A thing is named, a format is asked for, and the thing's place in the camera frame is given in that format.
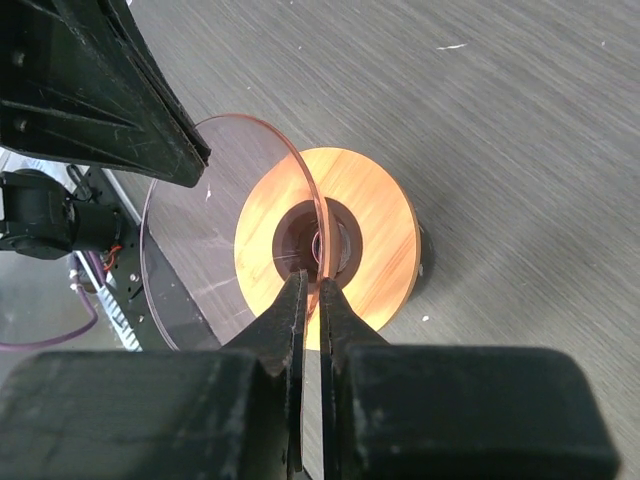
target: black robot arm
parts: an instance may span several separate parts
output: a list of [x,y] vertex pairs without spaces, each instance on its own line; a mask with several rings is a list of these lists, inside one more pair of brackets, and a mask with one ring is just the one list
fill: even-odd
[[0,145],[197,183],[209,149],[125,0],[0,2]]
[[[311,478],[301,461],[306,294],[306,275],[292,275],[218,351],[25,364],[0,390],[0,480]],[[566,355],[389,345],[332,280],[320,328],[325,480],[615,478],[618,455]]]
[[[187,187],[210,150],[125,0],[0,2],[0,146]],[[0,173],[0,250],[56,259],[118,240],[116,208],[36,172]]]

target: transparent acrylic disc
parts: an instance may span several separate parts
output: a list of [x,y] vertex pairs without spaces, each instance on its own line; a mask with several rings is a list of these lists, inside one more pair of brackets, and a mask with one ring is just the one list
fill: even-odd
[[227,343],[301,269],[310,315],[330,274],[330,249],[313,246],[318,237],[330,245],[326,202],[291,143],[244,115],[214,117],[198,131],[212,151],[204,175],[192,189],[154,181],[141,227],[151,313],[180,350]]

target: black plastic mount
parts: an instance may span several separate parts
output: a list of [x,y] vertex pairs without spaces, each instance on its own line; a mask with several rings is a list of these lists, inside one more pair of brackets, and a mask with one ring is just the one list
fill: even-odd
[[108,250],[118,239],[119,215],[80,201],[38,170],[0,172],[0,250],[55,260],[74,250]]
[[[23,364],[0,391],[0,480],[292,478],[298,291],[285,285],[271,318],[256,320],[267,330],[216,352],[61,352]],[[265,333],[281,337],[273,351]],[[615,478],[618,455],[565,355],[354,344],[343,360],[323,392],[339,427],[326,480]]]
[[209,148],[125,0],[0,2],[0,145],[197,183]]
[[[115,287],[108,287],[111,295],[129,322],[143,351],[169,349],[152,318],[144,290],[140,272],[138,224],[122,205],[120,197],[102,169],[89,168],[82,177],[82,183],[90,189],[93,202],[113,208],[121,218],[119,246],[122,248],[115,253],[115,261],[110,269],[115,281]],[[167,315],[175,312],[175,315],[201,319],[198,322],[185,322],[180,334],[172,332],[176,337],[184,337],[184,343],[180,342],[178,347],[186,349],[189,345],[201,344],[202,349],[220,348],[220,342],[204,320],[196,302],[191,299],[168,260],[158,246],[152,243],[152,239],[148,240],[146,249],[147,255],[153,258],[153,265],[149,268],[153,268],[154,283],[158,289],[167,292],[166,296],[156,299],[156,303],[162,302],[156,306],[167,312]]]

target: gray carpet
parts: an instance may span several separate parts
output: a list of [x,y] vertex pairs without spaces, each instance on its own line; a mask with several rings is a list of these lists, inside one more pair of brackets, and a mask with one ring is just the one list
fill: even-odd
[[[360,151],[406,189],[437,266],[386,338],[571,354],[625,454],[620,478],[640,478],[637,0],[132,9],[195,120],[254,114],[300,149]],[[140,205],[148,181],[121,178]],[[320,479],[309,363],[305,462]]]

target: red wire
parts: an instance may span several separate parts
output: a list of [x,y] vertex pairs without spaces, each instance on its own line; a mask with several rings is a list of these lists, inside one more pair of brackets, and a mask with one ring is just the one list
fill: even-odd
[[111,267],[113,267],[113,264],[116,263],[116,255],[115,255],[115,253],[118,250],[122,250],[122,246],[121,245],[116,245],[115,247],[113,247],[109,251],[109,254],[107,255],[107,264],[104,266],[104,271],[105,272],[108,272],[109,270],[111,270]]

